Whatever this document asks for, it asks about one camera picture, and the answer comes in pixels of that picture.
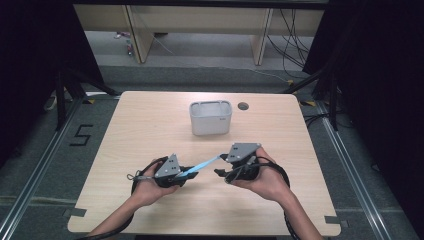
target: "white bin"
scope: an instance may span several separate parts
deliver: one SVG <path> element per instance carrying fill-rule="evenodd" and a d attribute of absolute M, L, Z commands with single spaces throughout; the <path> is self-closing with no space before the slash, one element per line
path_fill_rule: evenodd
<path fill-rule="evenodd" d="M 224 100 L 190 104 L 191 129 L 194 135 L 225 134 L 230 130 L 231 103 Z"/>

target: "person's left hand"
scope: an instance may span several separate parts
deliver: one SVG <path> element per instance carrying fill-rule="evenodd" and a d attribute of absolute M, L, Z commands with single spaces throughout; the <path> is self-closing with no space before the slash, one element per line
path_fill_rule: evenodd
<path fill-rule="evenodd" d="M 159 163 L 153 164 L 146 170 L 144 176 L 153 177 L 154 171 Z M 175 185 L 169 188 L 159 187 L 154 179 L 143 179 L 137 183 L 133 194 L 131 195 L 131 202 L 135 204 L 136 208 L 149 206 L 159 200 L 161 197 L 174 193 L 180 186 Z"/>

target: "wooden table top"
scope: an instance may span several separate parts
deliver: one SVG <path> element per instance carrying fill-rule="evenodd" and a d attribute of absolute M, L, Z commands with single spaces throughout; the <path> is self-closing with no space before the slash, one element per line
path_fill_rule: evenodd
<path fill-rule="evenodd" d="M 230 131 L 195 136 L 192 102 L 227 100 L 232 105 Z M 240 102 L 249 109 L 240 110 Z M 292 95 L 200 92 L 125 92 L 115 109 L 72 216 L 71 232 L 89 232 L 129 196 L 134 175 L 152 159 L 175 153 L 180 165 L 193 166 L 232 143 L 261 143 L 286 170 L 293 192 L 324 236 L 340 233 L 321 168 L 298 102 Z M 214 169 L 231 169 L 218 160 L 172 195 L 139 209 L 124 233 L 164 235 L 289 235 L 280 206 L 248 190 L 224 183 Z"/>

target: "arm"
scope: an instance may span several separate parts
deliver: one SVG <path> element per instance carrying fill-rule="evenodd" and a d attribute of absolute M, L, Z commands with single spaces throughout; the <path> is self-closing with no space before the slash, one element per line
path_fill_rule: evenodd
<path fill-rule="evenodd" d="M 153 176 L 156 166 L 157 164 L 151 166 L 144 175 Z M 161 197 L 175 192 L 178 188 L 179 186 L 161 188 L 155 183 L 153 179 L 140 181 L 137 184 L 133 194 L 108 218 L 106 218 L 102 223 L 100 223 L 100 225 L 93 229 L 88 234 L 88 236 L 102 234 L 118 228 L 124 224 L 139 208 L 153 204 Z"/>
<path fill-rule="evenodd" d="M 275 162 L 263 148 L 256 150 L 256 156 Z M 259 162 L 266 163 L 267 161 L 259 158 Z M 249 189 L 266 200 L 277 202 L 283 208 L 294 231 L 301 239 L 322 239 L 296 195 L 290 190 L 278 171 L 270 167 L 261 167 L 255 180 L 235 180 L 232 184 Z"/>

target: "forearm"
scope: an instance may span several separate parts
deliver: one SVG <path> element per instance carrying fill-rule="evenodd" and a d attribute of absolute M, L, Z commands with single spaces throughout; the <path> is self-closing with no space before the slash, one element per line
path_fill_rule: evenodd
<path fill-rule="evenodd" d="M 297 197 L 290 191 L 277 201 L 300 239 L 322 239 L 321 234 L 306 214 Z"/>
<path fill-rule="evenodd" d="M 138 207 L 133 203 L 131 198 L 128 198 L 119 208 L 117 208 L 108 218 L 93 229 L 88 236 L 94 236 L 106 232 L 110 232 L 122 226 Z"/>

